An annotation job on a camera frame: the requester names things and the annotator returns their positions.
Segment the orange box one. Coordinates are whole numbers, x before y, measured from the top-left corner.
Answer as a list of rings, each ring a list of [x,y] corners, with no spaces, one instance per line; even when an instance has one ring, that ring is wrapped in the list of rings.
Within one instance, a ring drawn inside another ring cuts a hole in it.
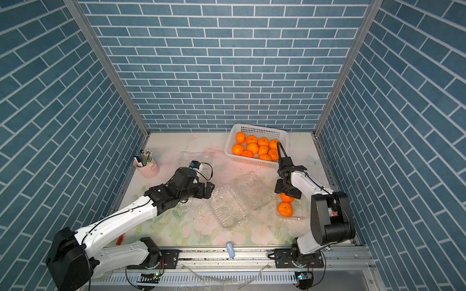
[[[278,161],[279,160],[279,153],[277,149],[269,149],[268,155],[271,157],[272,161]]]
[[[246,143],[246,134],[243,132],[239,132],[236,134],[236,143],[237,144],[245,144]]]
[[[280,194],[280,199],[285,203],[292,203],[295,201],[295,198],[287,196],[284,193]]]

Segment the clear plastic clamshell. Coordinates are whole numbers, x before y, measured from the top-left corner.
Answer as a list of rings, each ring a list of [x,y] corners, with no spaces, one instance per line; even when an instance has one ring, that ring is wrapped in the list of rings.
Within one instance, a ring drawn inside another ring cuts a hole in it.
[[[275,207],[275,210],[276,210],[276,214],[278,214],[279,217],[285,218],[285,219],[294,219],[294,220],[303,220],[303,219],[310,218],[311,202],[304,196],[302,196],[300,200],[295,199],[295,201],[291,203],[294,213],[293,213],[293,216],[289,218],[281,216],[277,211],[277,206],[282,202],[283,201],[280,199],[280,194],[278,194],[277,205]]]
[[[222,228],[231,229],[274,198],[272,186],[254,172],[249,172],[215,188],[209,199],[209,208]]]
[[[181,152],[178,159],[178,167],[188,167],[192,161],[212,164],[213,152]]]

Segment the orange box three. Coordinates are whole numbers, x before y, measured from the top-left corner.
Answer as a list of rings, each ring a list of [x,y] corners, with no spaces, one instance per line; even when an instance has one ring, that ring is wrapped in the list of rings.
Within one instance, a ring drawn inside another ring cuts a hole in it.
[[[277,206],[278,213],[283,217],[292,217],[293,216],[293,208],[292,204],[289,202],[282,202]]]
[[[242,153],[241,153],[241,156],[243,157],[247,157],[247,158],[253,158],[254,157],[254,153],[250,150],[244,150]]]
[[[256,143],[251,143],[251,144],[246,146],[246,150],[252,151],[254,153],[254,155],[257,155],[258,148],[259,148],[259,145],[256,144]]]

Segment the white perforated plastic basket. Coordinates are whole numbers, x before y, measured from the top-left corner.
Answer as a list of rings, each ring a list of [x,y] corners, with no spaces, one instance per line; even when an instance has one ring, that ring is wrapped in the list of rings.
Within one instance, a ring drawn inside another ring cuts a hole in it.
[[[236,162],[277,168],[278,144],[287,149],[288,134],[283,130],[235,124],[225,145],[225,155]]]

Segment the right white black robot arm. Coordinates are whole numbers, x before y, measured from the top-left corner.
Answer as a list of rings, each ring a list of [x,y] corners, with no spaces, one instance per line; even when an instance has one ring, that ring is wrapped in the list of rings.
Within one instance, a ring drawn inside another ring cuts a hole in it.
[[[276,193],[296,200],[305,197],[310,202],[310,230],[293,241],[294,261],[354,239],[356,230],[346,193],[326,189],[303,166],[280,163],[278,175]]]

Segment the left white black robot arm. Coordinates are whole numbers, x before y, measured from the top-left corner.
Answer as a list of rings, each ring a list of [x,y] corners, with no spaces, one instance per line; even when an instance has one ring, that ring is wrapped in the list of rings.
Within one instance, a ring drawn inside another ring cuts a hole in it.
[[[192,167],[178,168],[171,179],[153,186],[127,207],[96,223],[55,234],[46,266],[59,291],[77,291],[92,280],[122,267],[162,271],[165,259],[149,237],[108,247],[120,235],[190,198],[209,199],[215,185]]]

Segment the pink metal pen bucket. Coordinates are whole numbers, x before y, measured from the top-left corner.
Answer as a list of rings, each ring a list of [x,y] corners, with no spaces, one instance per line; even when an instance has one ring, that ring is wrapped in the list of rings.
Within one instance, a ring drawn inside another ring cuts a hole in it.
[[[155,178],[160,172],[160,168],[157,166],[149,149],[140,150],[134,155],[133,165],[146,179]]]

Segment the small light blue cylinder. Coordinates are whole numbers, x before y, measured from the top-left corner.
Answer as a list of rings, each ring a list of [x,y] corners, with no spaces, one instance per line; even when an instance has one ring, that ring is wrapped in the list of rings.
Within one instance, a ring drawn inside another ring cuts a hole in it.
[[[226,251],[228,252],[229,258],[234,259],[235,258],[235,250],[234,250],[234,246],[233,246],[232,242],[227,242],[225,247],[226,247]]]

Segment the red white marker pen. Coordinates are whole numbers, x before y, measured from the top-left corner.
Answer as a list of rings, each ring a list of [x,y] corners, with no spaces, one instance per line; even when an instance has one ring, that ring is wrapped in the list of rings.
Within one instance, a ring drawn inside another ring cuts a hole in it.
[[[118,240],[116,241],[117,246],[120,246],[122,244],[124,237],[125,237],[125,234],[122,234],[119,236]]]

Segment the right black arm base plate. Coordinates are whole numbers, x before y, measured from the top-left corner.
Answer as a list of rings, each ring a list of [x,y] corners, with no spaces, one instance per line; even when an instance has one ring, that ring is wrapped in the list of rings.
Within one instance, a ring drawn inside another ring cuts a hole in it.
[[[267,258],[275,263],[277,269],[323,268],[323,258],[316,254],[302,255],[291,248],[279,248],[267,253]]]

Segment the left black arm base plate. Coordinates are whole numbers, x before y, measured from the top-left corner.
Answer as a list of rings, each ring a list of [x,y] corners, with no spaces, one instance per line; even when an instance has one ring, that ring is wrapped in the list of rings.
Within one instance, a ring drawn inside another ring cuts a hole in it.
[[[144,263],[145,269],[175,269],[178,264],[180,251],[178,249],[162,249],[151,252]]]

